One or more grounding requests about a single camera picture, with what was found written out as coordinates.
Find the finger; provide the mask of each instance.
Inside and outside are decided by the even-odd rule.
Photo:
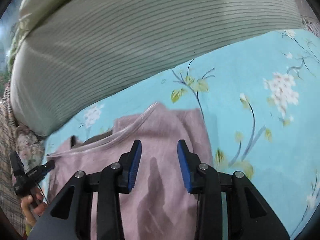
[[[21,207],[22,208],[29,208],[29,205],[33,202],[32,196],[25,196],[21,199]]]
[[[38,216],[40,216],[41,214],[43,214],[43,212],[45,211],[45,209],[47,208],[47,204],[45,202],[41,202],[34,210],[33,212],[35,214],[37,214]]]
[[[40,193],[40,194],[41,194],[41,190],[40,190],[38,187],[34,187],[33,190],[34,190],[36,193]]]
[[[42,195],[41,193],[37,193],[37,194],[36,194],[36,198],[37,198],[38,200],[42,201],[42,200],[43,200],[43,195]]]
[[[26,217],[27,223],[30,224],[31,226],[34,226],[36,223],[36,219],[33,216],[33,214],[31,213],[30,208],[29,208],[29,205],[32,203],[32,201],[33,201],[32,196],[27,196],[27,197],[22,198],[21,208],[22,208],[22,211]]]

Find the mattress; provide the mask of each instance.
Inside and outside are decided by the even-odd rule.
[[[302,28],[294,0],[71,0],[21,44],[14,114],[48,136],[81,109],[154,74],[291,28]]]
[[[83,109],[47,138],[46,154],[155,101],[200,108],[214,167],[243,171],[294,239],[320,200],[318,48],[310,32],[279,30],[195,57]]]

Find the branch print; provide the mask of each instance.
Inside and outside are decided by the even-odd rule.
[[[177,102],[180,97],[182,97],[184,94],[186,94],[188,92],[188,90],[190,90],[192,92],[192,94],[195,96],[201,114],[202,114],[202,118],[204,118],[204,114],[203,114],[203,110],[202,110],[202,106],[199,100],[199,92],[208,92],[209,91],[209,85],[206,82],[207,78],[210,77],[215,77],[215,75],[212,75],[211,73],[214,71],[214,68],[208,70],[203,76],[202,78],[199,79],[195,79],[194,77],[192,77],[191,75],[189,75],[189,70],[190,70],[190,64],[194,61],[191,60],[189,62],[188,68],[187,68],[187,75],[183,78],[182,73],[180,73],[180,76],[178,76],[174,70],[172,70],[173,75],[176,77],[177,80],[174,80],[173,82],[175,83],[179,83],[183,86],[185,86],[187,89],[185,88],[180,88],[180,89],[175,89],[172,91],[171,93],[171,101],[173,103]]]
[[[291,233],[290,238],[295,233],[295,231],[298,229],[298,227],[300,226],[300,224],[302,223],[302,221],[306,217],[308,211],[310,211],[310,210],[314,211],[315,208],[316,208],[316,200],[318,199],[319,194],[320,194],[320,181],[318,179],[318,170],[317,169],[316,169],[316,180],[315,180],[314,184],[311,182],[311,189],[312,189],[312,193],[307,196],[307,207],[306,207],[306,210],[303,213],[303,216],[302,216],[300,222],[298,223],[296,228]]]
[[[297,45],[303,50],[304,53],[307,54],[306,56],[302,56],[302,57],[300,57],[300,58],[297,58],[297,60],[301,60],[300,66],[293,66],[293,67],[288,68],[287,74],[289,74],[290,72],[294,71],[295,73],[297,73],[298,78],[302,79],[302,78],[300,77],[300,70],[303,68],[303,66],[305,66],[306,69],[314,76],[314,74],[313,74],[313,73],[310,71],[310,69],[307,67],[307,64],[306,64],[306,62],[305,62],[305,59],[306,59],[306,58],[312,58],[312,59],[314,59],[317,63],[320,64],[319,57],[317,57],[317,56],[314,54],[313,50],[312,50],[311,47],[310,47],[310,45],[313,45],[313,46],[315,46],[315,45],[314,45],[311,41],[309,41],[308,39],[306,39],[306,43],[307,43],[308,49],[305,48],[305,47],[303,47],[303,46],[296,40],[296,38],[295,38],[296,33],[295,33],[294,30],[283,30],[283,32],[280,32],[280,34],[282,35],[282,37],[288,37],[288,38],[290,38],[292,41],[294,41],[295,44],[297,44]],[[284,55],[286,56],[286,58],[288,58],[288,59],[292,59],[292,58],[293,58],[293,56],[292,56],[292,54],[291,54],[290,52],[287,53],[287,54],[285,54],[285,53],[283,53],[283,54],[284,54]]]
[[[235,156],[232,158],[232,160],[230,162],[228,162],[224,152],[218,148],[216,151],[215,158],[214,158],[214,164],[215,164],[216,169],[219,169],[222,171],[224,169],[227,169],[230,167],[240,168],[243,170],[245,175],[249,179],[251,179],[254,174],[254,169],[253,169],[253,166],[248,161],[245,160],[245,158],[247,157],[249,152],[252,150],[252,148],[254,147],[254,145],[256,144],[258,139],[260,138],[260,136],[263,134],[263,132],[265,133],[265,139],[268,140],[269,142],[272,141],[272,133],[271,133],[270,129],[265,127],[265,125],[263,125],[259,129],[259,131],[256,133],[256,119],[255,119],[253,108],[249,102],[249,98],[246,95],[244,95],[243,93],[241,93],[240,94],[240,101],[241,101],[243,107],[245,109],[249,109],[252,114],[252,122],[253,122],[252,123],[252,132],[251,132],[248,144],[247,144],[245,150],[243,151],[243,154],[240,158],[240,161],[238,161],[239,156],[241,154],[241,148],[243,146],[244,136],[241,132],[237,131],[235,133],[235,140],[239,144],[239,146],[238,146],[238,150],[237,150]]]

